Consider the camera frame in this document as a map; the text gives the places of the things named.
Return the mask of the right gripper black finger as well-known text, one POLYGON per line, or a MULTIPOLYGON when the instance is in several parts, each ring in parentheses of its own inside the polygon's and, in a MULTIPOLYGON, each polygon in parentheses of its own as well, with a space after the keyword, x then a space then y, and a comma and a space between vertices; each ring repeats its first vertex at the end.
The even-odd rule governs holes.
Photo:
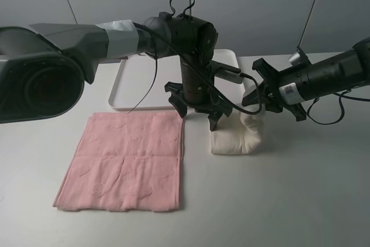
POLYGON ((257 85, 252 84, 250 85, 242 98, 242 106, 247 107, 250 105, 266 105, 268 103, 268 100, 266 98, 265 94, 265 87, 266 87, 266 82, 262 81, 261 83, 258 83, 257 85))

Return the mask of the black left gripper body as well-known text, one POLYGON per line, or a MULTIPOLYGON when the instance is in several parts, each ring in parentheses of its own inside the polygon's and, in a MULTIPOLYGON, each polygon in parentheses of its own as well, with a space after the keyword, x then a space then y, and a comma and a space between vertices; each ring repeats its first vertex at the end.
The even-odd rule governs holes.
POLYGON ((218 91, 213 90, 214 76, 211 74, 210 61, 201 65, 199 56, 181 57, 182 82, 168 82, 164 90, 177 96, 187 108, 199 113, 222 112, 229 116, 232 106, 219 96, 218 91))

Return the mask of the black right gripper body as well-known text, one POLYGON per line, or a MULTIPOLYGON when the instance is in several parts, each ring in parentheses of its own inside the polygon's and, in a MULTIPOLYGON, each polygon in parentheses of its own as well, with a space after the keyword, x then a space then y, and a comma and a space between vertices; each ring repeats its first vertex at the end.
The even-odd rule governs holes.
POLYGON ((260 93, 261 100, 265 104, 265 110, 282 113, 285 109, 294 115, 296 121, 306 120, 306 112, 301 105, 305 100, 300 95, 295 82, 280 84, 283 72, 277 71, 263 58, 253 62, 252 70, 263 79, 257 92, 260 93))

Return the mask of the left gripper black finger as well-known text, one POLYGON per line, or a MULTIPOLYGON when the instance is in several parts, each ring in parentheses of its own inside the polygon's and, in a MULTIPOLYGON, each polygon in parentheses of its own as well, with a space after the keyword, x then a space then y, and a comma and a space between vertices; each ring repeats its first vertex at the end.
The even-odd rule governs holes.
POLYGON ((179 116, 183 119, 187 114, 187 106, 182 103, 181 100, 174 94, 171 94, 168 101, 175 108, 179 116))
POLYGON ((222 115, 223 115, 222 112, 212 112, 209 114, 208 121, 210 131, 214 131, 216 129, 217 123, 219 122, 222 115))

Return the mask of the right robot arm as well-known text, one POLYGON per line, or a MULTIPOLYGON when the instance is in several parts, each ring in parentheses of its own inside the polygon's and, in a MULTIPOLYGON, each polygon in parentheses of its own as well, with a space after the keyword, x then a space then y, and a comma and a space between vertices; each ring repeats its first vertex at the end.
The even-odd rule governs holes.
POLYGON ((352 89, 369 85, 369 39, 352 49, 323 61, 311 63, 301 48, 290 57, 291 67, 276 70, 263 58, 253 62, 252 69, 262 82, 242 99, 242 106, 263 104, 270 112, 290 111, 296 121, 304 121, 310 110, 302 103, 335 94, 344 98, 352 89))

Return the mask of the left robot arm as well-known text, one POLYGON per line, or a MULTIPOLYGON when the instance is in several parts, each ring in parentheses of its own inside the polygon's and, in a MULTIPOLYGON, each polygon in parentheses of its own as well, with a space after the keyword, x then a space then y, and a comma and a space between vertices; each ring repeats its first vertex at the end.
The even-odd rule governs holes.
POLYGON ((208 116, 210 129, 232 112, 215 89, 225 64, 213 60, 217 31, 191 16, 161 14, 144 24, 33 24, 1 28, 1 122, 48 119, 76 105, 106 60, 146 54, 179 56, 182 81, 169 82, 169 103, 181 117, 188 108, 208 116))

